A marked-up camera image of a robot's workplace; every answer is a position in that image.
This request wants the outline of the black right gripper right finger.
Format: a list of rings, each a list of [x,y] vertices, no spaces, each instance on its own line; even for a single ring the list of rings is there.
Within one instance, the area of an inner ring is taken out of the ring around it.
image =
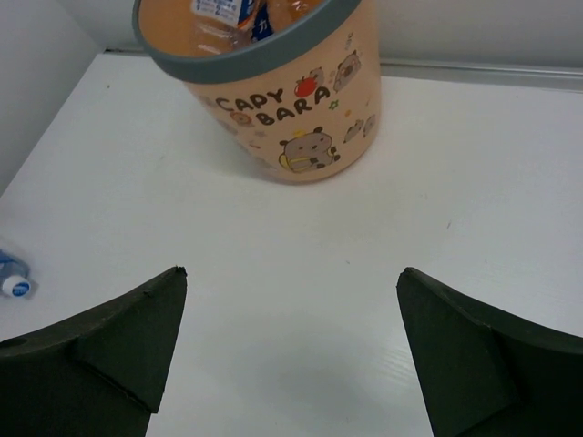
[[[433,435],[581,435],[580,337],[418,269],[405,269],[396,291]]]

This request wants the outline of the small bottle blue label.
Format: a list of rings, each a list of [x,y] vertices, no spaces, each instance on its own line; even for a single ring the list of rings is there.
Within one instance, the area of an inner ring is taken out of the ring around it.
[[[27,251],[1,236],[1,297],[31,300],[36,289]]]

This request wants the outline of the clear bottle orange white label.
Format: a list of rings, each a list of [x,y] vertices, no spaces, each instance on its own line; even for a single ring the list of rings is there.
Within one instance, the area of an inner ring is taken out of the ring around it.
[[[254,0],[191,1],[196,47],[218,55],[248,46],[261,5]]]

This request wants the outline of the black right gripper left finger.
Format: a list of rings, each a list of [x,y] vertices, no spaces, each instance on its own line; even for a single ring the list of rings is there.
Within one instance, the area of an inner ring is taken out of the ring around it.
[[[4,436],[143,436],[159,411],[187,297],[173,267],[1,343]]]

